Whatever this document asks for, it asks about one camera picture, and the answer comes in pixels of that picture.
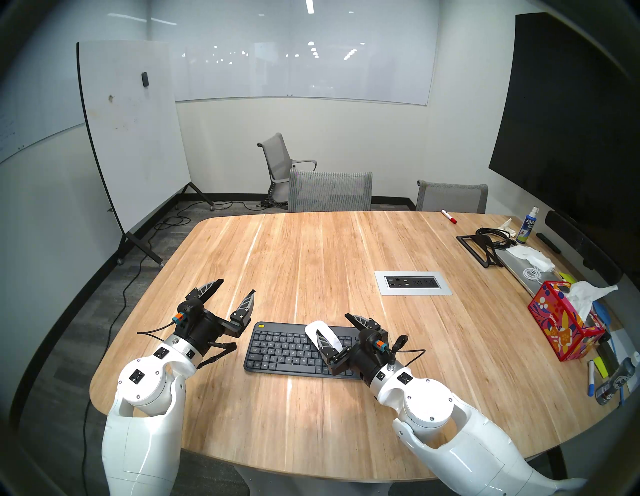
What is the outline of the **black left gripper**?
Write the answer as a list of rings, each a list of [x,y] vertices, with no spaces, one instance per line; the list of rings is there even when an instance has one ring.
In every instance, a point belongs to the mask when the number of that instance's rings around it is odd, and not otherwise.
[[[214,295],[223,282],[223,279],[217,279],[194,288],[186,295],[186,300],[177,307],[177,312],[181,313],[183,318],[175,324],[173,334],[186,340],[201,355],[207,354],[211,343],[216,342],[222,335],[240,337],[251,321],[255,290],[251,290],[238,308],[231,313],[230,321],[226,321],[204,308],[202,302],[206,302]]]

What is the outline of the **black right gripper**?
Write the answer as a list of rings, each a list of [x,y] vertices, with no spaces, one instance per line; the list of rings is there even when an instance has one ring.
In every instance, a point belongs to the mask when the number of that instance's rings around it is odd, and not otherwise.
[[[317,348],[331,375],[353,371],[366,385],[371,385],[381,371],[395,372],[391,361],[388,332],[371,318],[345,314],[345,318],[358,330],[359,341],[345,347],[333,331],[316,331]]]

